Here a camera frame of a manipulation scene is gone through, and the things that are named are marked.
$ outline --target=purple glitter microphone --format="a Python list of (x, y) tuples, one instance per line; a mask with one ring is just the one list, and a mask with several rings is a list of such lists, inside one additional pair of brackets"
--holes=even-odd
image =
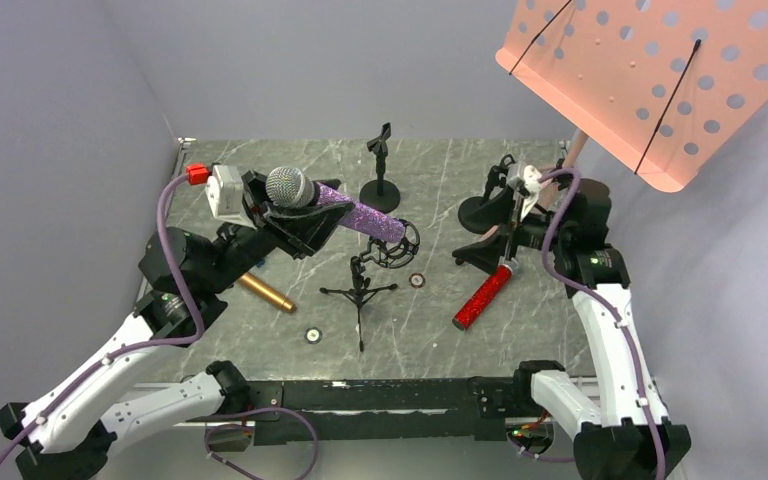
[(340, 219), (340, 225), (388, 243), (399, 243), (405, 236), (406, 227), (398, 219), (373, 210), (333, 188), (314, 183), (298, 168), (272, 170), (266, 178), (266, 195), (272, 203), (284, 208), (351, 202), (355, 208)]

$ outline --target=microphone stand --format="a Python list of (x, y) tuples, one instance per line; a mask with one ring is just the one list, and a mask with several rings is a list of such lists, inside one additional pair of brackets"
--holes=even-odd
[(390, 123), (381, 127), (381, 135), (366, 142), (366, 148), (375, 155), (376, 179), (368, 182), (360, 189), (358, 199), (364, 205), (374, 208), (381, 213), (390, 213), (399, 206), (402, 200), (399, 188), (393, 182), (384, 180), (387, 172), (387, 139), (390, 138)]
[(392, 284), (388, 285), (386, 287), (376, 287), (376, 288), (369, 288), (369, 284), (372, 283), (371, 278), (367, 278), (363, 275), (363, 272), (366, 271), (366, 267), (364, 266), (364, 263), (373, 261), (373, 257), (371, 256), (372, 253), (372, 245), (374, 241), (372, 238), (369, 239), (369, 242), (367, 243), (366, 250), (360, 253), (360, 255), (355, 255), (349, 260), (349, 270), (352, 272), (352, 288), (348, 290), (334, 290), (330, 288), (320, 288), (319, 291), (325, 295), (331, 294), (331, 293), (339, 293), (343, 295), (346, 299), (348, 299), (350, 302), (352, 302), (355, 307), (357, 308), (357, 332), (358, 332), (358, 349), (363, 353), (363, 332), (361, 330), (361, 323), (360, 323), (360, 311), (363, 308), (364, 305), (367, 304), (370, 300), (372, 300), (372, 297), (375, 296), (378, 292), (382, 292), (385, 290), (395, 290), (399, 288), (398, 284)]

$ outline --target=white wall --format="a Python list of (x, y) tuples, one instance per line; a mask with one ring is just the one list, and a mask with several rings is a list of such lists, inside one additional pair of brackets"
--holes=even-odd
[(175, 133), (545, 139), (572, 126), (496, 64), (515, 0), (106, 0)]
[(670, 413), (690, 428), (691, 479), (768, 478), (768, 105), (683, 191), (664, 194), (591, 144), (610, 241)]
[(0, 0), (0, 407), (121, 324), (175, 151), (101, 1)]

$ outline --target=red connector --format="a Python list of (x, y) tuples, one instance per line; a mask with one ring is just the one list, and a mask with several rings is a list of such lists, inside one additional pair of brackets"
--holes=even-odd
[(189, 175), (190, 185), (201, 185), (207, 182), (207, 177), (210, 176), (210, 170), (201, 163), (194, 163), (187, 167), (187, 175)]

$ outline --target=black microphone stand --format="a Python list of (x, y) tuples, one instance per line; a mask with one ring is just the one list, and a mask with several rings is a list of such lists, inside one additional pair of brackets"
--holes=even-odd
[[(490, 167), (487, 181), (484, 183), (484, 194), (480, 197), (469, 197), (458, 207), (458, 221), (467, 231), (483, 235), (494, 225), (510, 218), (507, 205), (513, 201), (513, 191), (505, 189), (508, 168), (514, 163), (514, 157), (507, 154), (498, 165)], [(502, 193), (490, 197), (497, 187)]]
[(381, 135), (366, 142), (366, 148), (375, 155), (375, 174), (378, 178), (367, 182), (360, 189), (358, 199), (364, 205), (374, 208), (381, 213), (390, 213), (399, 206), (402, 200), (398, 187), (393, 182), (384, 180), (387, 171), (387, 139), (390, 138), (390, 122), (381, 126)]
[(384, 290), (395, 290), (399, 288), (399, 285), (396, 283), (386, 287), (369, 288), (369, 284), (372, 283), (372, 279), (364, 277), (363, 272), (366, 271), (366, 267), (363, 264), (373, 260), (373, 257), (370, 255), (372, 252), (372, 244), (372, 239), (370, 239), (366, 250), (361, 252), (359, 256), (355, 255), (349, 260), (349, 269), (352, 272), (352, 288), (348, 290), (333, 290), (324, 287), (319, 289), (321, 293), (326, 295), (329, 293), (339, 293), (346, 297), (350, 302), (355, 304), (355, 307), (357, 307), (358, 311), (358, 349), (360, 349), (361, 352), (363, 352), (363, 332), (361, 330), (360, 324), (361, 309), (364, 305), (366, 305), (367, 302), (372, 300), (372, 297), (374, 297), (378, 292)]

